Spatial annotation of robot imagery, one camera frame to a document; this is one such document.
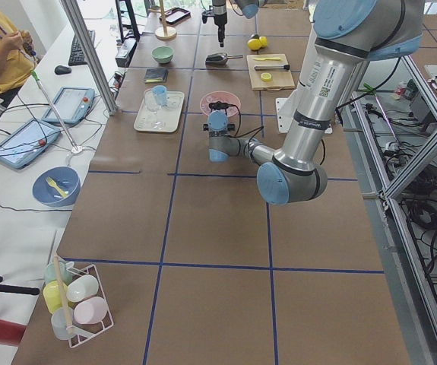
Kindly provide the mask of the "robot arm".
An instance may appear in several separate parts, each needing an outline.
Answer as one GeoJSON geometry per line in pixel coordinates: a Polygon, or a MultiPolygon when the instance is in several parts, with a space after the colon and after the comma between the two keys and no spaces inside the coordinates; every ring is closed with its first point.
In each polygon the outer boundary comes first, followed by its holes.
{"type": "MultiPolygon", "coordinates": [[[[268,2],[262,0],[237,0],[234,3],[241,11],[241,15],[247,19],[253,18],[258,9],[264,7],[268,2]]],[[[225,30],[227,24],[227,8],[225,0],[213,0],[208,8],[205,8],[201,13],[201,19],[204,24],[212,18],[217,26],[217,39],[221,48],[224,47],[225,30]]]]}
{"type": "Polygon", "coordinates": [[[262,198],[273,205],[319,197],[328,178],[313,157],[354,68],[415,52],[421,43],[423,12],[422,1],[319,1],[282,147],[231,136],[227,115],[213,111],[207,118],[210,161],[248,156],[259,166],[262,198]]]}

